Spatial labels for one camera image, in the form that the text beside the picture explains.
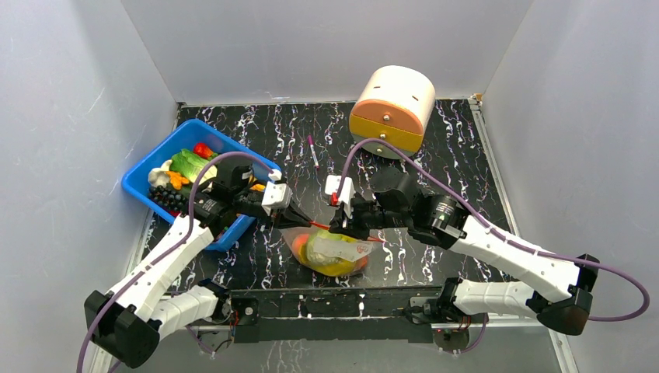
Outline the green cabbage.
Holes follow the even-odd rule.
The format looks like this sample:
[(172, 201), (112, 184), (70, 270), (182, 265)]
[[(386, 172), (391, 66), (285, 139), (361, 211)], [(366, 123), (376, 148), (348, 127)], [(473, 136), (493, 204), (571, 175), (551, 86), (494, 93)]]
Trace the green cabbage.
[(345, 235), (318, 231), (309, 239), (307, 257), (317, 263), (329, 263), (339, 258), (355, 261), (357, 258), (355, 242)]

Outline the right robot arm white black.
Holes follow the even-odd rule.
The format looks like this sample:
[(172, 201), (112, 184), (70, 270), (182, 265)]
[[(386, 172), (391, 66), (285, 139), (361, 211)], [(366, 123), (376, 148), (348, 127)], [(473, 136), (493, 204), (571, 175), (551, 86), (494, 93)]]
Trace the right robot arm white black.
[(403, 309), (407, 318), (421, 323), (458, 322), (468, 315), (496, 313), (537, 319), (570, 336), (582, 334), (598, 276), (596, 259), (583, 265), (553, 259), (543, 249), (525, 252), (513, 245), (514, 235), (482, 226), (454, 197), (424, 191), (412, 176), (396, 168), (375, 175), (372, 190), (374, 200), (366, 200), (350, 178), (328, 176), (323, 192), (336, 208), (330, 232), (366, 239), (375, 229), (405, 228), (418, 242), (471, 256), (514, 278), (510, 282), (449, 278), (436, 299)]

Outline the yellow banana bunch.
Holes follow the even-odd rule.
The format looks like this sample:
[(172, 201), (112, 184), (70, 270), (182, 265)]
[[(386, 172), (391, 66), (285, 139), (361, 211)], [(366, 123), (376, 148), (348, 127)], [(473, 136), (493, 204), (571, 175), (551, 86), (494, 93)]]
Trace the yellow banana bunch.
[(350, 276), (354, 273), (357, 273), (364, 266), (364, 261), (362, 259), (357, 261), (348, 261), (339, 258), (339, 261), (336, 263), (328, 264), (319, 264), (319, 263), (310, 263), (309, 267), (328, 277), (342, 277)]

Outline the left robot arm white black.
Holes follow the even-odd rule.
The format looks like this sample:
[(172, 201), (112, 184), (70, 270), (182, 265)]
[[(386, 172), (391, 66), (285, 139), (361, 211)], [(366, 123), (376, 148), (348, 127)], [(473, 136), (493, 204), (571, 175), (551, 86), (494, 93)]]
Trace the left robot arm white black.
[(211, 280), (163, 299), (187, 264), (222, 234), (229, 215), (265, 219), (275, 228), (311, 225), (282, 172), (246, 152), (226, 152), (206, 163), (184, 201), (187, 206), (148, 256), (109, 291), (93, 291), (85, 300), (87, 332), (77, 371), (91, 343), (137, 368), (178, 329), (200, 319), (230, 320), (230, 292)]

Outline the peach fruit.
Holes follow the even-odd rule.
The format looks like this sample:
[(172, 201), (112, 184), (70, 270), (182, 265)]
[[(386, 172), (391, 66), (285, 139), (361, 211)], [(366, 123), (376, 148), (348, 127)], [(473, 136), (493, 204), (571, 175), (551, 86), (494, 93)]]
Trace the peach fruit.
[(306, 245), (309, 240), (309, 234), (300, 234), (295, 236), (291, 244), (291, 251), (298, 260), (305, 258)]

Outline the clear zip top bag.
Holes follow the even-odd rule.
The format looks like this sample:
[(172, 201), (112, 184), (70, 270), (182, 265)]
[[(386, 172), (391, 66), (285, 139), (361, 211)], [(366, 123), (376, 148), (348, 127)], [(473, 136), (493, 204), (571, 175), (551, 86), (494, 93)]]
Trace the clear zip top bag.
[(350, 276), (362, 271), (369, 255), (381, 249), (384, 242), (374, 237), (359, 240), (330, 233), (328, 226), (319, 224), (281, 229), (280, 233), (301, 265), (328, 277)]

